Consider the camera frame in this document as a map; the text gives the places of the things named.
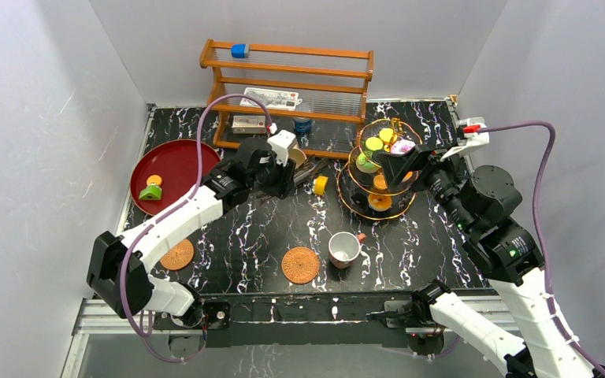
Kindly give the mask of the orange round cookie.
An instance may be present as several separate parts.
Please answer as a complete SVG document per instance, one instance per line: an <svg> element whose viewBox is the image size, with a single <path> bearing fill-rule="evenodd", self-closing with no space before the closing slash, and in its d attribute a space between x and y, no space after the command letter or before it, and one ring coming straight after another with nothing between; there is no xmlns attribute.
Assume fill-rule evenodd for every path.
<svg viewBox="0 0 605 378"><path fill-rule="evenodd" d="M397 134L392 128L382 128L379 131L379 138L384 145L391 145L397 139Z"/></svg>
<svg viewBox="0 0 605 378"><path fill-rule="evenodd" d="M386 191L388 189L384 174L375 175L373 178L373 187L379 191Z"/></svg>

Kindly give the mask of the yellow striped toy cake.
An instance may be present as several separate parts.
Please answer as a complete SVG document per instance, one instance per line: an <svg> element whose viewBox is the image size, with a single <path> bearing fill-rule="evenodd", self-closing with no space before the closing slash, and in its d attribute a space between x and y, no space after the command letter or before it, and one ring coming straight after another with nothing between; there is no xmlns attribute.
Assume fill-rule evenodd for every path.
<svg viewBox="0 0 605 378"><path fill-rule="evenodd" d="M327 184L328 184L327 176L318 176L314 180L313 192L316 195L322 196L325 193L325 188L326 188Z"/></svg>

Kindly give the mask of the pink frosted donut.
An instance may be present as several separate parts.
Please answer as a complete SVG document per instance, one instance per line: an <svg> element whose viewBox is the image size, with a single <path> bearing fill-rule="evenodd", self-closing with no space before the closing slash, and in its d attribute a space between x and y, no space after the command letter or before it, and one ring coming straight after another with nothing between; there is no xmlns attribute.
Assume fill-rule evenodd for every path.
<svg viewBox="0 0 605 378"><path fill-rule="evenodd" d="M404 155L416 146L416 142L409 139L398 139L390 146L390 153Z"/></svg>

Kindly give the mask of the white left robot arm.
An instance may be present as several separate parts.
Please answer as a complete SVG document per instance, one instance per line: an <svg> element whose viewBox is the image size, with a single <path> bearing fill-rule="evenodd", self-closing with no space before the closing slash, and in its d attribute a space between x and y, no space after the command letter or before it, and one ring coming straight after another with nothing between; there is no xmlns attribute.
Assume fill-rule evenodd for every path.
<svg viewBox="0 0 605 378"><path fill-rule="evenodd" d="M244 203L253 191L286 198L294 188L298 146L294 134L247 138L231 159L217 163L200 184L158 215L120 235L103 232L95 241L87 284L121 317L150 310L173 315L185 328L200 324L204 308L187 285L150 275L152 268L190 234Z"/></svg>

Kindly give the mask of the green round cookie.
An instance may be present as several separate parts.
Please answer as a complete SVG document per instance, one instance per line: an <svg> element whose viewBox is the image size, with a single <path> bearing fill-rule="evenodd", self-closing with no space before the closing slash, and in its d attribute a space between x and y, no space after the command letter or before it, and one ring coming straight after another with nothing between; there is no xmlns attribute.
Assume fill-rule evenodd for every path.
<svg viewBox="0 0 605 378"><path fill-rule="evenodd" d="M378 151L384 148L384 142L379 137L369 137L365 140L365 147L369 151Z"/></svg>

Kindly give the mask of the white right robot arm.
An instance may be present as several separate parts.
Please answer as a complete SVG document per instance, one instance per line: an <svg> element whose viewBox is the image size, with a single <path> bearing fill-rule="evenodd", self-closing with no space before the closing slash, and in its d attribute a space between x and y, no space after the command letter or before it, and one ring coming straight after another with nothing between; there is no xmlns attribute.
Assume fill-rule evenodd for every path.
<svg viewBox="0 0 605 378"><path fill-rule="evenodd" d="M513 335L432 281L412 295L413 318L451 329L505 377L605 377L605 365L581 352L546 286L546 263L534 237L512 218L522 201L512 176L482 165L463 178L453 159L416 146L403 155L373 154L387 185L409 172L412 191L427 191L464 234L463 250L499 294L513 317Z"/></svg>

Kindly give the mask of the orange white round cake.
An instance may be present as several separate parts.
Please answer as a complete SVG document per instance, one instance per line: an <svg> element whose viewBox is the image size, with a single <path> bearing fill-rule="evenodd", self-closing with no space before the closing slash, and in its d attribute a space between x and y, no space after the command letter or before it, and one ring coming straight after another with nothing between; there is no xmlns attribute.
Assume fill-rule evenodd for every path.
<svg viewBox="0 0 605 378"><path fill-rule="evenodd" d="M392 197L371 193L368 195L368 205L373 211L381 213L392 207Z"/></svg>

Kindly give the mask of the green frosted donut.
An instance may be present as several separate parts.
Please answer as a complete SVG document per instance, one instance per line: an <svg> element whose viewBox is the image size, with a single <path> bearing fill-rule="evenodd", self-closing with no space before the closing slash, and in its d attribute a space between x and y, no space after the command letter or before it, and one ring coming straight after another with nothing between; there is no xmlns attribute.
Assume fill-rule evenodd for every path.
<svg viewBox="0 0 605 378"><path fill-rule="evenodd" d="M375 165L364 153L360 153L355 159L355 165L360 172L372 174L380 169L380 166Z"/></svg>

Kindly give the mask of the three-tier glass gold stand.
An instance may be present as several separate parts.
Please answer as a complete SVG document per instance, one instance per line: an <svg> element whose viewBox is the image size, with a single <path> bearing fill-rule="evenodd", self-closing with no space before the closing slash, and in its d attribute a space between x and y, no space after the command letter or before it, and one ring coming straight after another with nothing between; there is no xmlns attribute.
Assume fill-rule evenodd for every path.
<svg viewBox="0 0 605 378"><path fill-rule="evenodd" d="M402 216L414 203L415 193L410 189L410 185L417 178L417 173L408 172L403 181L394 189L379 191L373 187L373 178L375 175L383 174L382 168L372 174L360 172L355 159L360 153L364 153L367 158L375 165L373 153L365 147L365 140L369 137L379 137L379 131L382 128L392 128L397 134L397 139L409 139L415 141L417 145L422 143L421 136L407 123L399 118L382 118L375 120L358 133L357 146L349 153L347 163L340 170L337 176L337 187L341 202L353 213L372 221L390 220ZM390 152L391 145L384 145L383 151ZM392 197L392 207L384 212L375 212L368 205L368 195L381 194Z"/></svg>

